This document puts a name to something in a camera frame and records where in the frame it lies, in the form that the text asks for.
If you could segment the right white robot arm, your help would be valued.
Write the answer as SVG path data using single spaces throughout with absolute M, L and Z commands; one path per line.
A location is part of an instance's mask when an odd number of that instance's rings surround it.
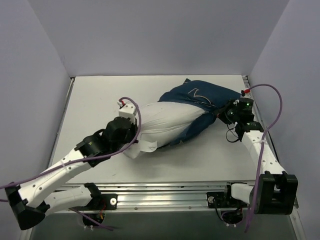
M 280 165 L 264 139 L 262 125 L 255 121 L 250 98 L 231 99 L 217 111 L 225 124 L 233 124 L 239 141 L 248 150 L 257 167 L 254 185 L 232 182 L 222 193 L 223 203 L 234 206 L 239 201 L 253 208 L 254 214 L 289 215 L 292 213 L 298 179 Z

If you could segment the white pillow insert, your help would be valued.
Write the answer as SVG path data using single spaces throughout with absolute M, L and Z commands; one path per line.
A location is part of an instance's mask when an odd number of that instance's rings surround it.
M 172 144 L 206 111 L 186 103 L 155 102 L 142 106 L 140 113 L 141 129 L 138 143 L 123 152 L 130 159 Z

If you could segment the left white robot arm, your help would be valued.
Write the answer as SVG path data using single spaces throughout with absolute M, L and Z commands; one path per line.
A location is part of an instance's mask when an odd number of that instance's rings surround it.
M 59 191 L 58 188 L 137 142 L 141 118 L 118 116 L 106 128 L 86 136 L 65 157 L 38 176 L 4 187 L 7 201 L 21 230 L 28 230 L 55 212 L 81 208 L 97 210 L 103 195 L 92 182 Z

